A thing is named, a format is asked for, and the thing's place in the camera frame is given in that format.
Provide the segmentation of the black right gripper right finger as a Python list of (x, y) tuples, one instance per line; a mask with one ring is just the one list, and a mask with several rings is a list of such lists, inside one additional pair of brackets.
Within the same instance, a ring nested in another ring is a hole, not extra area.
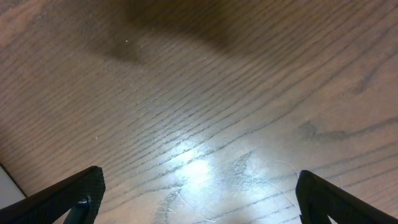
[(295, 194), (303, 224), (397, 224), (397, 219), (308, 170), (300, 172)]

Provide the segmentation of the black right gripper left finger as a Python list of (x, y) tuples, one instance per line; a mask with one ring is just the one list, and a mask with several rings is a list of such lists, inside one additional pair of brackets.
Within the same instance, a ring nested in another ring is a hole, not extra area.
[(103, 170), (91, 166), (30, 197), (1, 209), (1, 223), (93, 224), (106, 190)]

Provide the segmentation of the white cardboard box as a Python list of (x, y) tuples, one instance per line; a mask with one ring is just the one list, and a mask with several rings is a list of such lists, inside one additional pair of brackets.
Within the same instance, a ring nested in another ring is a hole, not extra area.
[(1, 166), (0, 170), (0, 209), (25, 199), (25, 195)]

